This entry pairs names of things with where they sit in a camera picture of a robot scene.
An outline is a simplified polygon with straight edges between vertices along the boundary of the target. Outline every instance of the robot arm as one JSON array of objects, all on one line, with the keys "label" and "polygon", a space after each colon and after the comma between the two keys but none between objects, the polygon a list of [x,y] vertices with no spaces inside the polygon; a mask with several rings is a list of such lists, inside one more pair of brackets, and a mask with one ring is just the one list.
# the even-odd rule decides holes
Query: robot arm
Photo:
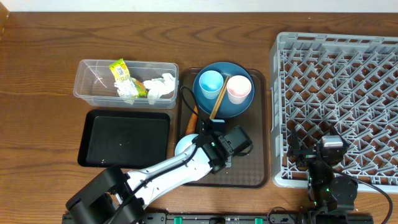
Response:
[{"label": "robot arm", "polygon": [[[126,174],[118,167],[102,171],[67,202],[74,223],[135,223],[155,199],[209,172],[217,173],[226,166],[229,156],[252,146],[240,126],[226,136],[212,130],[195,136],[186,136],[177,144],[180,154],[152,167]],[[119,208],[110,194],[121,203]]]},{"label": "robot arm", "polygon": [[293,129],[290,145],[288,156],[295,158],[297,167],[308,167],[310,175],[308,198],[314,201],[315,209],[308,212],[308,223],[341,223],[342,218],[347,219],[348,212],[354,210],[358,183],[347,177],[335,177],[331,167],[344,159],[349,144],[331,127],[329,135],[308,148],[300,145]]},{"label": "robot arm", "polygon": [[[130,189],[135,189],[141,184],[142,180],[150,179],[157,173],[186,161],[193,153],[194,148],[195,145],[192,144],[182,153],[171,159],[146,169],[131,170],[127,172],[127,175],[130,177],[127,180],[128,186]],[[181,166],[149,182],[146,187],[137,191],[136,197],[143,200],[144,204],[142,207],[145,209],[154,200],[174,188],[187,182],[199,180],[206,176],[211,171],[209,161],[210,160],[203,149],[198,148],[193,158],[185,166]]]}]

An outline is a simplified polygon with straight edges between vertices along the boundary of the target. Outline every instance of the gray dish rack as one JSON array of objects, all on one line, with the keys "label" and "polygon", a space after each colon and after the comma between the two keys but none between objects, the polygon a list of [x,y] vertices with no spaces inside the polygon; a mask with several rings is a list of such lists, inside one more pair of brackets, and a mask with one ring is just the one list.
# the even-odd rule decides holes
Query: gray dish rack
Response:
[{"label": "gray dish rack", "polygon": [[307,170],[286,156],[291,130],[309,146],[334,126],[350,142],[335,169],[398,192],[398,38],[283,32],[270,76],[276,185],[308,184]]}]

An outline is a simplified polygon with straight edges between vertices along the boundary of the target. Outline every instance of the cup rim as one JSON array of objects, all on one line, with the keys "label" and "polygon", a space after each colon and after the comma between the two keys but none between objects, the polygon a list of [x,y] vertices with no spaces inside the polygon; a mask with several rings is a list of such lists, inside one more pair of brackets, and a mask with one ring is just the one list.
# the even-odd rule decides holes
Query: cup rim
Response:
[{"label": "cup rim", "polygon": [[250,82],[250,90],[248,91],[247,94],[245,94],[244,96],[235,96],[234,94],[232,94],[232,93],[229,91],[229,81],[228,81],[228,83],[226,84],[226,91],[227,91],[229,94],[231,94],[231,96],[236,97],[236,98],[247,97],[247,96],[250,94],[251,89],[252,89],[252,84],[251,84],[251,82]]},{"label": "cup rim", "polygon": [[[218,75],[223,79],[223,82],[222,82],[221,86],[220,86],[217,90],[208,91],[208,90],[205,90],[205,89],[201,86],[200,80],[201,80],[201,78],[203,77],[203,74],[206,73],[206,72],[209,72],[209,71],[213,71],[213,72],[218,73]],[[203,72],[203,73],[200,75],[200,77],[199,77],[199,87],[200,87],[200,89],[201,89],[202,91],[205,91],[205,92],[207,92],[207,93],[214,93],[214,92],[217,92],[217,91],[219,91],[220,89],[222,89],[222,87],[223,87],[223,85],[224,85],[224,77],[223,77],[223,75],[222,75],[220,72],[217,72],[217,71],[214,71],[214,70],[209,70],[209,71],[205,71],[205,72]]]}]

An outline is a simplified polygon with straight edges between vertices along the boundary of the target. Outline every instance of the yellow snack package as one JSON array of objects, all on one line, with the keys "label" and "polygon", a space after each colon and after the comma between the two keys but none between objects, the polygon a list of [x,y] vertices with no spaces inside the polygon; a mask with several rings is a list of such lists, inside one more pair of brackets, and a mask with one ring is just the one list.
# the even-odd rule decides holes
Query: yellow snack package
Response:
[{"label": "yellow snack package", "polygon": [[146,97],[148,95],[148,91],[145,89],[144,85],[135,78],[130,77],[129,69],[124,63],[123,58],[112,63],[109,69],[116,80],[115,87],[118,88],[120,97],[137,98]]},{"label": "yellow snack package", "polygon": [[123,58],[113,62],[109,68],[116,80],[116,82],[123,82],[130,78],[130,72],[127,69],[126,63],[124,63]]}]

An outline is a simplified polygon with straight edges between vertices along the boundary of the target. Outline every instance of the brown tray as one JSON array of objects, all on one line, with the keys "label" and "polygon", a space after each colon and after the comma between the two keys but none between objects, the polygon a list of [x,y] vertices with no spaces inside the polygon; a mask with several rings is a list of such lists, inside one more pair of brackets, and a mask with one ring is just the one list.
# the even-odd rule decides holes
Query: brown tray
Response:
[{"label": "brown tray", "polygon": [[[185,85],[192,88],[195,77],[200,72],[200,68],[191,68],[180,75],[180,86]],[[232,167],[224,168],[217,174],[208,174],[204,178],[190,182],[186,185],[207,186],[207,187],[240,187],[240,188],[260,188],[269,180],[269,161],[268,161],[268,132],[267,132],[267,98],[266,80],[263,74],[257,70],[248,70],[253,83],[255,94],[251,106],[237,117],[226,119],[228,130],[236,125],[243,127],[253,142],[253,150],[248,156],[235,157],[232,159]],[[188,103],[194,106],[191,97],[186,97]],[[182,98],[178,101],[177,134],[176,142],[185,135],[185,130],[192,112],[182,103]],[[202,111],[203,119],[209,117]]]}]

